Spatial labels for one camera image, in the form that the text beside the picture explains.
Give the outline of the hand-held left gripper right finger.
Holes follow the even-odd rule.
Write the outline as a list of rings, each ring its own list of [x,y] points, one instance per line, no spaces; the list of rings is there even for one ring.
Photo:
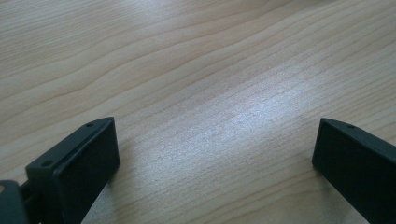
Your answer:
[[[312,163],[370,224],[396,224],[396,146],[322,119]]]

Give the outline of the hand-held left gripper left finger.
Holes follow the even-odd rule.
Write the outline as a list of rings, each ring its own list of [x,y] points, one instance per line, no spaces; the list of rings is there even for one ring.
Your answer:
[[[43,224],[80,224],[120,167],[115,120],[82,125],[26,166]]]

